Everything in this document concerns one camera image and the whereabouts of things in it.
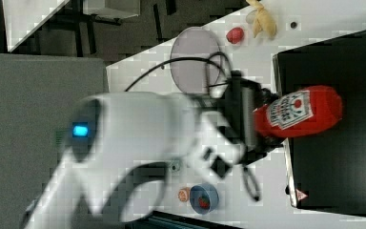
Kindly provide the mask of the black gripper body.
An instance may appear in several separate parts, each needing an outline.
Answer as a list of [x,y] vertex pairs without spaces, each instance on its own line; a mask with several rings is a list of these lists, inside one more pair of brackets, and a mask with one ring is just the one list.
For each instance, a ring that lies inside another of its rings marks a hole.
[[256,109],[270,105],[279,99],[279,96],[269,89],[262,88],[259,83],[243,78],[241,71],[231,71],[226,83],[225,92],[217,99],[218,109],[233,129],[233,139],[244,144],[244,154],[238,163],[249,165],[283,146],[284,138],[258,133],[254,117]]

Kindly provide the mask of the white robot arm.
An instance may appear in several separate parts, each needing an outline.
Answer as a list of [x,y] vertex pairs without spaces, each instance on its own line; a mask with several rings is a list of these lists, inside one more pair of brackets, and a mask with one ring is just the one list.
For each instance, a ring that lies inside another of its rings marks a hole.
[[120,92],[89,96],[71,116],[62,156],[22,229],[71,229],[79,201],[94,219],[123,225],[159,206],[173,166],[204,181],[267,155],[280,140],[255,129],[254,110],[276,94],[234,71],[219,97]]

